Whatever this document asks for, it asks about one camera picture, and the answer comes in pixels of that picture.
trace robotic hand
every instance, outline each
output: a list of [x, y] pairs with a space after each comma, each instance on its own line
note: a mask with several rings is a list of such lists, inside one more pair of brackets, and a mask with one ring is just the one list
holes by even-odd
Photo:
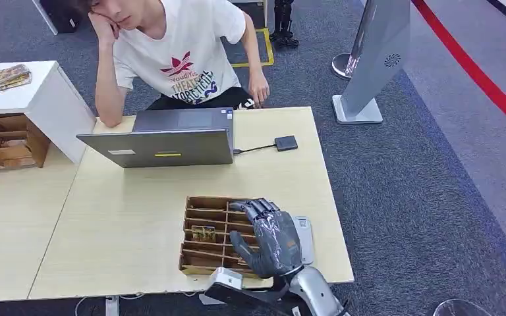
[[253, 252], [240, 232], [230, 232], [234, 250], [260, 278], [285, 276], [302, 268], [300, 238], [292, 217], [266, 199], [230, 203], [232, 211], [243, 211], [253, 224], [259, 252]]
[[246, 213], [259, 244], [259, 252], [254, 252], [239, 232], [232, 231], [230, 239], [234, 250], [259, 277], [273, 277], [274, 281], [273, 288], [262, 296], [239, 290], [240, 295], [245, 295], [242, 302], [257, 299], [283, 315], [306, 313], [300, 305], [307, 306], [313, 316], [348, 315], [319, 270], [302, 264], [300, 238], [287, 212], [266, 199], [235, 201], [230, 203], [229, 209]]

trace cardboard organizer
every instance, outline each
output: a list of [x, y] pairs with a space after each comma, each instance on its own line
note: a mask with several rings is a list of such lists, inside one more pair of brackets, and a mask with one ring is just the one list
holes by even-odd
[[[231, 197], [188, 197], [185, 205], [179, 270], [186, 275], [210, 275], [218, 267], [225, 267], [244, 277], [258, 278], [235, 252], [230, 241], [230, 231], [241, 232], [249, 246], [258, 250], [253, 225], [244, 212], [228, 210]], [[210, 226], [215, 229], [215, 242], [196, 241], [192, 226]]]
[[49, 138], [20, 113], [0, 115], [0, 169], [43, 167]]

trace black pants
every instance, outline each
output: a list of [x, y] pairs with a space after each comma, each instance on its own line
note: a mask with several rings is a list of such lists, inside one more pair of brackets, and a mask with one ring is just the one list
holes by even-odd
[[154, 101], [147, 110], [197, 109], [208, 107], [233, 107], [237, 110], [240, 108], [252, 109], [253, 105], [254, 102], [251, 95], [243, 90], [243, 88], [231, 87], [222, 92], [221, 95], [197, 105], [173, 99], [167, 95], [162, 95], [158, 100]]

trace plastic wrap on robotic hand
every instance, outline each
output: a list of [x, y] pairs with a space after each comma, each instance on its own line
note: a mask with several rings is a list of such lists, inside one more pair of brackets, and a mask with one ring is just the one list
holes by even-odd
[[290, 214], [264, 198], [232, 202], [230, 210], [244, 211], [253, 224], [259, 252], [249, 248], [240, 232], [230, 232], [230, 239], [259, 277], [282, 276], [302, 267], [300, 238]]

